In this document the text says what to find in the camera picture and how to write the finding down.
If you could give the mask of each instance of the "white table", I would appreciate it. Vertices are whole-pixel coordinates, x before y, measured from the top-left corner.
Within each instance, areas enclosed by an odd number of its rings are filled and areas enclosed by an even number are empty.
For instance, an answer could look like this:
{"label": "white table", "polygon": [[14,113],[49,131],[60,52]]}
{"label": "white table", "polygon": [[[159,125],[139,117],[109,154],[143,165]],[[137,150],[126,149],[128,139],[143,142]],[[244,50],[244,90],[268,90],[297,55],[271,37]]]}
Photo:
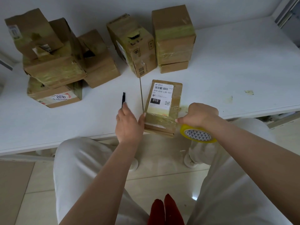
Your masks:
{"label": "white table", "polygon": [[115,136],[115,117],[123,92],[136,117],[142,112],[140,79],[110,48],[121,76],[94,89],[83,89],[82,101],[48,108],[26,94],[28,76],[22,66],[10,73],[0,95],[0,155],[57,147],[74,137]]}
{"label": "white table", "polygon": [[144,107],[156,79],[183,84],[179,116],[193,102],[218,108],[225,119],[300,110],[300,51],[271,18],[196,34],[188,69],[161,74],[157,68],[141,78]]}
{"label": "white table", "polygon": [[[110,49],[122,75],[84,88],[80,102],[53,109],[26,95],[28,77],[16,67],[19,74],[8,78],[0,95],[0,155],[54,148],[73,137],[115,136],[123,92],[138,117],[140,80]],[[197,30],[188,69],[160,74],[157,68],[141,78],[144,105],[153,79],[182,83],[182,107],[206,103],[223,118],[300,110],[300,51],[270,18]]]}

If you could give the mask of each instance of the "tape roll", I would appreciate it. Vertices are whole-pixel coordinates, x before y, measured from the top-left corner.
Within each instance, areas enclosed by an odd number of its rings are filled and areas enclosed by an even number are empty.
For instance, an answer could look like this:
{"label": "tape roll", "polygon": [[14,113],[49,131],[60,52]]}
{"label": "tape roll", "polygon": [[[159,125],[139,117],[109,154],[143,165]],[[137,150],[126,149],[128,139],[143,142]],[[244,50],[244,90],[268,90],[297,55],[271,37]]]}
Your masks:
{"label": "tape roll", "polygon": [[192,127],[183,124],[180,128],[182,136],[201,143],[214,143],[217,140],[212,137],[205,129],[199,127]]}

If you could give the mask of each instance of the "red fabric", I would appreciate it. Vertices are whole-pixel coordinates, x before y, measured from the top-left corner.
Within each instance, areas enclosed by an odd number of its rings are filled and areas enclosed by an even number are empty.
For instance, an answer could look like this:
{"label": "red fabric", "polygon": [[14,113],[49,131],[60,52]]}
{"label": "red fabric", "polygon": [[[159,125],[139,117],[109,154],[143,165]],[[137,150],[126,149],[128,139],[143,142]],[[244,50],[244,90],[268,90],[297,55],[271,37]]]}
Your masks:
{"label": "red fabric", "polygon": [[173,198],[167,194],[164,205],[156,199],[151,207],[148,225],[184,225],[182,216]]}

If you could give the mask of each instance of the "cardboard box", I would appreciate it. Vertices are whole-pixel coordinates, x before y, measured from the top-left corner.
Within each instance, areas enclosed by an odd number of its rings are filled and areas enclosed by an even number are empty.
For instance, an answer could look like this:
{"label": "cardboard box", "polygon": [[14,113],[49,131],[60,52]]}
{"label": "cardboard box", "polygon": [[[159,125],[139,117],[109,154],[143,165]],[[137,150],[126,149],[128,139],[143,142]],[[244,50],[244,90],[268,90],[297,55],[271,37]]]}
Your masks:
{"label": "cardboard box", "polygon": [[138,78],[156,68],[153,36],[135,19],[124,14],[109,22],[107,30],[119,56]]}
{"label": "cardboard box", "polygon": [[176,130],[182,84],[153,80],[145,112],[145,132],[173,137]]}
{"label": "cardboard box", "polygon": [[40,9],[5,19],[16,48],[28,59],[37,58],[37,47],[47,52],[61,48],[60,41]]}
{"label": "cardboard box", "polygon": [[82,82],[77,81],[55,89],[49,89],[37,79],[30,77],[27,95],[50,108],[63,106],[82,99]]}
{"label": "cardboard box", "polygon": [[87,77],[84,80],[91,88],[121,75],[97,30],[92,30],[78,38],[85,51],[83,55]]}
{"label": "cardboard box", "polygon": [[188,63],[189,63],[188,61],[183,61],[183,62],[177,62],[172,64],[160,65],[159,66],[160,73],[169,73],[169,72],[187,69]]}
{"label": "cardboard box", "polygon": [[53,89],[79,81],[87,75],[80,42],[66,20],[53,20],[50,25],[64,46],[51,53],[41,52],[35,60],[23,56],[23,68],[27,74]]}
{"label": "cardboard box", "polygon": [[196,39],[185,5],[152,11],[158,65],[189,61]]}

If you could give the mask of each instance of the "foot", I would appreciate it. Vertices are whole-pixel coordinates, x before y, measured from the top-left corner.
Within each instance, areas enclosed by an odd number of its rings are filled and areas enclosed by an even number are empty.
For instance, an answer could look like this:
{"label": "foot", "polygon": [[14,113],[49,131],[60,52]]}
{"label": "foot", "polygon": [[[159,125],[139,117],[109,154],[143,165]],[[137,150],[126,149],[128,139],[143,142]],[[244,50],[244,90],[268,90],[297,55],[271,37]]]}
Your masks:
{"label": "foot", "polygon": [[195,168],[198,165],[190,158],[190,155],[188,152],[186,153],[186,155],[183,159],[183,162],[188,168]]}
{"label": "foot", "polygon": [[130,172],[135,171],[135,170],[137,169],[138,166],[139,166],[139,162],[137,161],[136,158],[134,158],[133,161],[132,161],[132,163],[131,163],[131,165],[130,165],[129,171],[130,171]]}

